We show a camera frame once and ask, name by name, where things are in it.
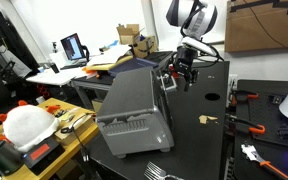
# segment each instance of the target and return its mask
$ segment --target black box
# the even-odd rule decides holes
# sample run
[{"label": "black box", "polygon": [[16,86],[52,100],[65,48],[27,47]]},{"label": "black box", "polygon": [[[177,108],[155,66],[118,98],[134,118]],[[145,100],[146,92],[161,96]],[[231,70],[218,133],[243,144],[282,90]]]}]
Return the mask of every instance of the black box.
[{"label": "black box", "polygon": [[38,175],[64,152],[64,148],[52,137],[34,146],[23,156],[24,164]]}]

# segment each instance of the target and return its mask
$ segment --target monitor screen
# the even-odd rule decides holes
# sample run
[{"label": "monitor screen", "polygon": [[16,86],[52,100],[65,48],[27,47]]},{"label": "monitor screen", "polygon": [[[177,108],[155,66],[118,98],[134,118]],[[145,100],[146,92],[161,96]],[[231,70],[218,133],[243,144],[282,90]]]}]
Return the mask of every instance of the monitor screen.
[{"label": "monitor screen", "polygon": [[62,39],[61,43],[68,60],[79,60],[85,58],[85,54],[77,33]]}]

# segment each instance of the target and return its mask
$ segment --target keyboard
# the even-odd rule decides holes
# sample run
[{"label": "keyboard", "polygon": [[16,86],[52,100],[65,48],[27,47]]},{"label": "keyboard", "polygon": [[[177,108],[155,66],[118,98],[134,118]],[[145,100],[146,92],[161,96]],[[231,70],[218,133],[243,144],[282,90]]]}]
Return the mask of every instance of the keyboard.
[{"label": "keyboard", "polygon": [[86,66],[86,63],[79,63],[79,64],[66,65],[66,66],[62,67],[61,70],[64,70],[64,69],[72,69],[72,68],[78,68],[78,67],[83,67],[83,66]]}]

